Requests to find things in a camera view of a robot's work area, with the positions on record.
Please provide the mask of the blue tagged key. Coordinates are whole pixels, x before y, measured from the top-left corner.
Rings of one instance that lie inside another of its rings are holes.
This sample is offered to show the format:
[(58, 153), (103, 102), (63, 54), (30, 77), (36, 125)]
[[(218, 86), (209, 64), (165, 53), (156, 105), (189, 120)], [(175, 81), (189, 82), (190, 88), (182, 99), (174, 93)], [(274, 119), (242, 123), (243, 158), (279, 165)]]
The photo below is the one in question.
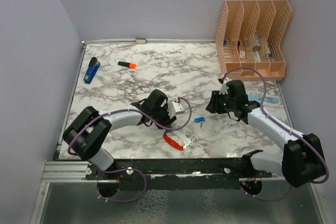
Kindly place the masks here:
[(194, 122), (197, 123), (197, 124), (199, 124), (200, 127), (202, 127), (203, 124), (204, 124), (204, 122), (205, 122), (205, 118), (204, 118), (204, 117), (198, 117), (198, 118), (195, 118), (195, 119), (194, 119)]

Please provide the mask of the red handled keyring with rings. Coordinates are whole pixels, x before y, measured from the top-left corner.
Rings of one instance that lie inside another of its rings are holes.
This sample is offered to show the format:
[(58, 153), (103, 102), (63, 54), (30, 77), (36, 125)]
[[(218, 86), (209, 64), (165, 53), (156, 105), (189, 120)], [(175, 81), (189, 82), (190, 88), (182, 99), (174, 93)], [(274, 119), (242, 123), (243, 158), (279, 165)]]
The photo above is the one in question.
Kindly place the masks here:
[(186, 148), (191, 147), (195, 141), (192, 135), (182, 131), (165, 132), (163, 139), (169, 146), (178, 151), (184, 151)]

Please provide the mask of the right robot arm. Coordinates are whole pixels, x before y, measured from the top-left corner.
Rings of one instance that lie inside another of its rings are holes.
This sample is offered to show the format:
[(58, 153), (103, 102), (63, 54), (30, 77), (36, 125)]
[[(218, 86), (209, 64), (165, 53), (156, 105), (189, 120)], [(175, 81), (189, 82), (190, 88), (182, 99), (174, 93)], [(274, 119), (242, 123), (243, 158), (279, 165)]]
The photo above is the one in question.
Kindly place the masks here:
[(319, 138), (290, 128), (266, 111), (259, 101), (249, 100), (242, 81), (224, 80), (219, 91), (212, 91), (206, 111), (233, 113), (238, 121), (258, 129), (282, 150), (281, 156), (261, 150), (244, 155), (246, 161), (241, 164), (241, 171), (246, 177), (265, 171), (283, 176), (295, 188), (328, 177)]

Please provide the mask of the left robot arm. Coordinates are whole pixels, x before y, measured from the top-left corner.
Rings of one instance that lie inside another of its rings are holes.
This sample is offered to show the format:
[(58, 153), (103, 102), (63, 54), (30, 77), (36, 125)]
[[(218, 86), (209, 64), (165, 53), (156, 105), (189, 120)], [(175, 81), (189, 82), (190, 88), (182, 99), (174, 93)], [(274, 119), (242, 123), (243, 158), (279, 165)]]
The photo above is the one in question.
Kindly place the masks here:
[(116, 166), (114, 158), (102, 147), (109, 132), (126, 126), (151, 126), (154, 122), (161, 130), (170, 127), (174, 121), (176, 115), (169, 111), (167, 96), (155, 89), (146, 99), (113, 113), (99, 112), (92, 106), (84, 108), (65, 129), (62, 139), (71, 145), (81, 160), (96, 165), (102, 178), (110, 179), (115, 175)]

